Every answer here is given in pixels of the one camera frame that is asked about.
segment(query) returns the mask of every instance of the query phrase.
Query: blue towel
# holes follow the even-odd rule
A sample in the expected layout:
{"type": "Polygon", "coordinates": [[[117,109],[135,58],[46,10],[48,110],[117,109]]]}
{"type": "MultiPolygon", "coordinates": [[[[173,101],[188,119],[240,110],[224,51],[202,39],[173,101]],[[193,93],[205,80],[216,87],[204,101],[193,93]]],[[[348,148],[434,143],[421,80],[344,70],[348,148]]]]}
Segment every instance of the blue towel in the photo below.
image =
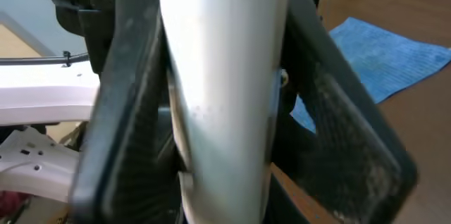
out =
{"type": "MultiPolygon", "coordinates": [[[[348,18],[330,35],[376,103],[451,61],[449,48],[416,42],[355,18],[348,18]]],[[[314,130],[313,120],[299,97],[292,116],[314,130]]]]}

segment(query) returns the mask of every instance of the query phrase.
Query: folded blue cloth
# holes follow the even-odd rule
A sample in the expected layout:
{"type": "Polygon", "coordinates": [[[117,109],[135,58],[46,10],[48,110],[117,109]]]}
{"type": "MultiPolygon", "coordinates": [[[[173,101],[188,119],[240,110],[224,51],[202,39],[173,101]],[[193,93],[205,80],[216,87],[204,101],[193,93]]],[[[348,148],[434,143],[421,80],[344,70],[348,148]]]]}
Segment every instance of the folded blue cloth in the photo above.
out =
{"type": "MultiPolygon", "coordinates": [[[[330,35],[376,103],[451,61],[449,48],[416,42],[355,18],[348,18],[330,35]]],[[[314,130],[313,120],[299,97],[292,116],[314,130]]]]}

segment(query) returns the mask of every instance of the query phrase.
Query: black cable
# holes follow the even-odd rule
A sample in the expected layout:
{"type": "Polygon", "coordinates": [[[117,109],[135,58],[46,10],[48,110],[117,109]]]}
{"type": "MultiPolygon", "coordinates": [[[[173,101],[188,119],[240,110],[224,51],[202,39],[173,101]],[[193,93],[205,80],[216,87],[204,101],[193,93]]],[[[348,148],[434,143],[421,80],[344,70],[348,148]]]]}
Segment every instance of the black cable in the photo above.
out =
{"type": "Polygon", "coordinates": [[[73,63],[88,61],[88,53],[77,54],[71,56],[69,52],[64,52],[64,56],[47,57],[47,58],[0,58],[0,66],[29,66],[29,65],[54,65],[66,64],[67,66],[73,63]]]}

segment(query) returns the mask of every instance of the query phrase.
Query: brown table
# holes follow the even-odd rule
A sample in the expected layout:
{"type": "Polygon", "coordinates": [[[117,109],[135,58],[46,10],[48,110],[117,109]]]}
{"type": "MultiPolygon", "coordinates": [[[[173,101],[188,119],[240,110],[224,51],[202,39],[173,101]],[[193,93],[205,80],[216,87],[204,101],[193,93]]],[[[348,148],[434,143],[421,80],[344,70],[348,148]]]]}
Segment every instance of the brown table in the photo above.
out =
{"type": "MultiPolygon", "coordinates": [[[[451,0],[330,0],[328,30],[352,16],[410,39],[451,47],[451,0]]],[[[419,169],[396,223],[451,223],[451,65],[379,105],[419,169]]]]}

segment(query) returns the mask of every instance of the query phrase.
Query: wooden table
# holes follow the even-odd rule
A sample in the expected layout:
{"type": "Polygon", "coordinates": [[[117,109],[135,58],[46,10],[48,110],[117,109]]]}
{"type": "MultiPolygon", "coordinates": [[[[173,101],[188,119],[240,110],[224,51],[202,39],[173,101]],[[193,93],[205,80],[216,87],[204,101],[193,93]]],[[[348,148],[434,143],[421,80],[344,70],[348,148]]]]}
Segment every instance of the wooden table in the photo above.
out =
{"type": "MultiPolygon", "coordinates": [[[[328,30],[352,16],[410,39],[451,47],[451,0],[330,0],[328,30]]],[[[451,223],[451,65],[379,105],[419,169],[396,223],[451,223]]]]}

